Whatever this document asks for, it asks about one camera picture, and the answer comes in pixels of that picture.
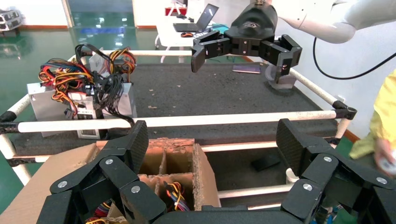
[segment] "human hand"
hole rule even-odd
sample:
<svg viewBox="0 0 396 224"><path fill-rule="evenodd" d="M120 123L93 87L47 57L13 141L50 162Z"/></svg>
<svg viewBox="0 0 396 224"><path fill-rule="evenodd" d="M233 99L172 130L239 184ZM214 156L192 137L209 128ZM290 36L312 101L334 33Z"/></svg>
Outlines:
<svg viewBox="0 0 396 224"><path fill-rule="evenodd" d="M393 174L387 172L381 168L381 160L385 158L389 163L396 164L396 159L392 155L392 149L390 143L385 139L377 139L375 142L374 160L377 164L378 169L388 176L393 176Z"/></svg>

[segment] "laptop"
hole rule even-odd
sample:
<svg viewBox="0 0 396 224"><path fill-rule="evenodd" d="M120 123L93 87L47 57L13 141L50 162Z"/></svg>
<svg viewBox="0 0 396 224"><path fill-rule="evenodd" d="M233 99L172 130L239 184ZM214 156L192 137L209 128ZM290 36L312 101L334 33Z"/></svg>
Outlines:
<svg viewBox="0 0 396 224"><path fill-rule="evenodd" d="M198 32L204 31L210 21L213 19L219 7L208 4L204 12L199 17L197 23L173 23L177 32Z"/></svg>

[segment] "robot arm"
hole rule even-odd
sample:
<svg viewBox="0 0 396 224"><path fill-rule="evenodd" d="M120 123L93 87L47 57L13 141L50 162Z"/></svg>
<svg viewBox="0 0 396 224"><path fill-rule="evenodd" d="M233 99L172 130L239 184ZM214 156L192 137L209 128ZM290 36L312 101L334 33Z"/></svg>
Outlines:
<svg viewBox="0 0 396 224"><path fill-rule="evenodd" d="M275 39L277 19L330 43L349 41L356 30L396 21L396 0L255 0L224 34L194 40L191 69L225 54L259 56L276 66L275 83L298 65L302 48L290 36Z"/></svg>
<svg viewBox="0 0 396 224"><path fill-rule="evenodd" d="M330 43L357 30L396 21L395 0L269 0L290 26Z"/></svg>

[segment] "black carpet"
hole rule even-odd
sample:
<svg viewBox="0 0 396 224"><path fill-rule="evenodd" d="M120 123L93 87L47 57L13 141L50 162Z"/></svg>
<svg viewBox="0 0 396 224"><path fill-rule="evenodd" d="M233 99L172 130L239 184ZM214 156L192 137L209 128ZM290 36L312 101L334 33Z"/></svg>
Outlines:
<svg viewBox="0 0 396 224"><path fill-rule="evenodd" d="M241 114L264 112L317 111L320 108L297 88L278 92L263 75L232 72L232 64L205 64L192 73L188 64L139 64L132 77L139 117ZM330 137L336 132L335 120L293 122L307 134ZM149 128L151 139L195 138L201 145L250 141L274 141L276 122L237 125ZM40 133L13 136L18 155L57 154L95 142L81 140L76 132L43 138ZM250 162L278 153L277 148L207 153L218 190L243 189L285 184L287 166L281 162L256 172ZM274 195L278 202L285 194ZM258 197L222 199L224 205L263 202Z"/></svg>

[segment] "white desk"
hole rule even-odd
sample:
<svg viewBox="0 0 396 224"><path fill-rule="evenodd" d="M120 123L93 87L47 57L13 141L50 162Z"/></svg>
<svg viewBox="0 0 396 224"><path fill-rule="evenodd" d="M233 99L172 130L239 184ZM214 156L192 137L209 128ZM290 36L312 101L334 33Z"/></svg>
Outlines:
<svg viewBox="0 0 396 224"><path fill-rule="evenodd" d="M192 47L194 37L181 37L181 32L176 32L173 27L174 23L190 23L190 21L188 19L179 19L175 16L164 16L163 19L159 20L156 27L161 45L166 47L166 50L169 50L171 47L179 47L180 50L184 50L184 47ZM183 62L184 58L180 56L179 63Z"/></svg>

